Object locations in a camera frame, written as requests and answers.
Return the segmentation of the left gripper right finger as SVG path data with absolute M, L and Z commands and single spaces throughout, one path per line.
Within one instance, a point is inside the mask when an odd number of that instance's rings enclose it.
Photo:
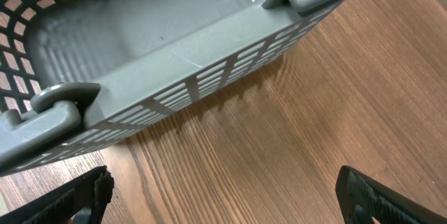
M 335 192 L 345 223 L 438 223 L 446 218 L 358 170 L 343 165 Z

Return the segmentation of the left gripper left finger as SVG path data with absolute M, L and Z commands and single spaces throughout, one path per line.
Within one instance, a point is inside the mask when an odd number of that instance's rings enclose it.
M 101 223 L 114 187 L 114 179 L 107 167 L 95 167 L 2 215 L 1 224 Z

